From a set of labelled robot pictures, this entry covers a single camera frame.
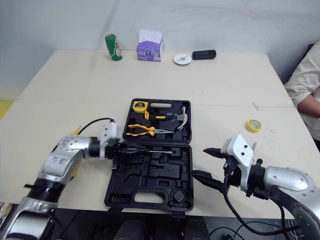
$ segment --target hammer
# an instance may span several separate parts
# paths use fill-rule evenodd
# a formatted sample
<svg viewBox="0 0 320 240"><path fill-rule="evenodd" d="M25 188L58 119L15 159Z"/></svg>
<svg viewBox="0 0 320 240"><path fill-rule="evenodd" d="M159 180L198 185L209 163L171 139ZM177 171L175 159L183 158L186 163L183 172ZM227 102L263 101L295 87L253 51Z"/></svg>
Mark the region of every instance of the hammer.
<svg viewBox="0 0 320 240"><path fill-rule="evenodd" d="M153 115L147 115L147 118L145 117L145 119L147 120L151 120L151 121L156 121L156 122L159 122L159 121L172 121L174 120L174 116L176 116L176 119L180 122L182 122L176 129L178 131L180 131L187 123L188 121L188 114L186 114L186 107L185 106L182 106L181 107L181 111L182 113L181 114L172 114L172 113L166 113L166 116L153 116Z"/></svg>
<svg viewBox="0 0 320 240"><path fill-rule="evenodd" d="M182 123L180 124L180 126L178 126L176 129L178 130L178 131L180 131L185 125L186 125L186 123L187 123L187 121L188 121L188 114L186 114L186 107L185 106L183 106L183 107L181 107L181 110L182 110L182 113L181 114L176 114L176 119L178 120L178 121L182 121Z"/></svg>

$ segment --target black remote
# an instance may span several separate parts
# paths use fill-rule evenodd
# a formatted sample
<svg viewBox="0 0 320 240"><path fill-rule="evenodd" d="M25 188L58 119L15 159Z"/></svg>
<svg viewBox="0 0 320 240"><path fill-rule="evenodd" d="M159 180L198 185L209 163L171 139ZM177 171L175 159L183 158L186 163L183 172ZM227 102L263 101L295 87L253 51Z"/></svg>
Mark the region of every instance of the black remote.
<svg viewBox="0 0 320 240"><path fill-rule="evenodd" d="M192 53L193 60L214 59L216 56L216 50L194 51Z"/></svg>

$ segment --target yellow tape roll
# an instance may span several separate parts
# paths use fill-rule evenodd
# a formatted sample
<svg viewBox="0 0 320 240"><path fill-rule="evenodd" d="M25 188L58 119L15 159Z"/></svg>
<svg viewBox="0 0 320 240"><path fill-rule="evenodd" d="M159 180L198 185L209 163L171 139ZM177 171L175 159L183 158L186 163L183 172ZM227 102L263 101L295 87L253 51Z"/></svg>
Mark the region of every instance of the yellow tape roll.
<svg viewBox="0 0 320 240"><path fill-rule="evenodd" d="M258 120L250 119L246 123L245 127L246 127L246 129L248 129L249 132L255 134L260 131L260 129L262 128L262 124Z"/></svg>

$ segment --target yellow floor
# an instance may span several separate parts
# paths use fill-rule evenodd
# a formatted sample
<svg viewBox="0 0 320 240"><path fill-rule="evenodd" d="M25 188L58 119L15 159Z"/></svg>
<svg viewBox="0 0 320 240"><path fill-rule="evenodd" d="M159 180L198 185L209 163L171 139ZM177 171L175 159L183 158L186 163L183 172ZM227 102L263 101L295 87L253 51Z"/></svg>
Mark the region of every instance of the yellow floor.
<svg viewBox="0 0 320 240"><path fill-rule="evenodd" d="M0 119L5 115L6 111L10 108L12 102L0 101Z"/></svg>

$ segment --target person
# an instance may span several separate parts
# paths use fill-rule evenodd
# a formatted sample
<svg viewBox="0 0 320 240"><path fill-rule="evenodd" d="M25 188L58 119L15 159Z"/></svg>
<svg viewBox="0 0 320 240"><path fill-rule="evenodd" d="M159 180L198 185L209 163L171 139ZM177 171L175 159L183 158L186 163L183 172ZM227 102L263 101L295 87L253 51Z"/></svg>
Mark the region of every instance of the person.
<svg viewBox="0 0 320 240"><path fill-rule="evenodd" d="M320 41L307 52L284 87L320 151Z"/></svg>

